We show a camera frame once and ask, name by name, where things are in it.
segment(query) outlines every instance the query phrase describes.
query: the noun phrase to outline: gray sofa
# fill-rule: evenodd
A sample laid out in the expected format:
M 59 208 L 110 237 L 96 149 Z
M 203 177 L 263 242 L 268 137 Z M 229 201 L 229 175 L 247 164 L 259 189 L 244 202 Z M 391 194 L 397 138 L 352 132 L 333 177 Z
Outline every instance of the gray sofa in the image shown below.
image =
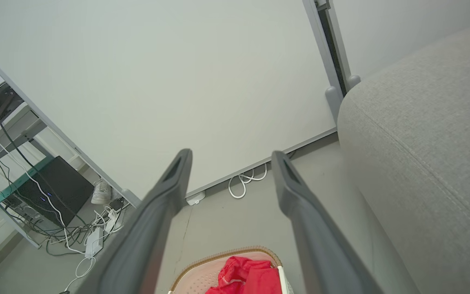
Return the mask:
M 338 134 L 419 290 L 470 293 L 470 28 L 355 86 Z

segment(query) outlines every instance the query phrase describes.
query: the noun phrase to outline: white sneaker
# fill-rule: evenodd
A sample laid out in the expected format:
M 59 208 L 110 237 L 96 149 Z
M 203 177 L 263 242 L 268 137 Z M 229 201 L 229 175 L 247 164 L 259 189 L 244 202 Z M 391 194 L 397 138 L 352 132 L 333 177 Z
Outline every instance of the white sneaker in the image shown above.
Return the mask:
M 119 192 L 112 188 L 112 200 L 119 199 L 123 197 Z
M 111 201 L 111 187 L 104 179 L 100 179 L 94 183 L 92 200 L 93 204 L 108 204 Z

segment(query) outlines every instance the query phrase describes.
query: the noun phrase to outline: red cloth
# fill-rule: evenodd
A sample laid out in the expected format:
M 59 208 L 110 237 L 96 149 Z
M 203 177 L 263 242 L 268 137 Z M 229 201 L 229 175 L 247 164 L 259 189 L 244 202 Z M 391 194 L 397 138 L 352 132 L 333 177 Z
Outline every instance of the red cloth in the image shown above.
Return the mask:
M 269 261 L 232 256 L 220 270 L 219 286 L 206 294 L 281 294 L 278 270 Z

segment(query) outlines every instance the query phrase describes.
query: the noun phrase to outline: gray floor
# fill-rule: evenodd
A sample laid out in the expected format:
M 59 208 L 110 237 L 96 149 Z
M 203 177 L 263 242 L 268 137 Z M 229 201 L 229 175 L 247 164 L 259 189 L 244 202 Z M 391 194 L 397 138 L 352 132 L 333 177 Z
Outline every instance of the gray floor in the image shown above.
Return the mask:
M 418 293 L 381 225 L 347 177 L 336 134 L 300 149 L 293 157 L 293 164 L 384 291 Z M 210 188 L 200 204 L 185 207 L 173 219 L 157 294 L 168 293 L 175 277 L 188 264 L 250 245 L 266 246 L 275 252 L 294 292 L 305 294 L 293 231 L 278 208 L 273 171 L 266 179 L 250 183 L 242 199 L 231 197 L 226 187 L 227 183 L 222 183 Z M 242 186 L 235 185 L 234 192 L 241 193 Z M 85 211 L 93 213 L 92 210 L 85 207 Z M 35 250 L 23 241 L 0 264 L 0 294 L 13 294 L 17 289 L 19 293 L 28 294 L 62 292 L 75 277 L 75 268 L 81 259 L 79 255 L 52 257 L 44 249 Z M 72 293 L 80 282 L 73 283 Z

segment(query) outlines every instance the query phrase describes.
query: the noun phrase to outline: laundry basket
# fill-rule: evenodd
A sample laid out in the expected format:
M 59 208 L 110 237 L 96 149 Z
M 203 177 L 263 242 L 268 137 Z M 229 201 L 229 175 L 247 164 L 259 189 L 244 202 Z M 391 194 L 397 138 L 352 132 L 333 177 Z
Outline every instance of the laundry basket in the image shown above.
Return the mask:
M 278 269 L 282 294 L 293 294 L 277 255 L 262 246 L 234 249 L 208 256 L 186 267 L 177 277 L 168 294 L 204 294 L 210 287 L 218 286 L 218 276 L 226 261 L 232 256 L 242 256 L 255 261 L 270 261 Z

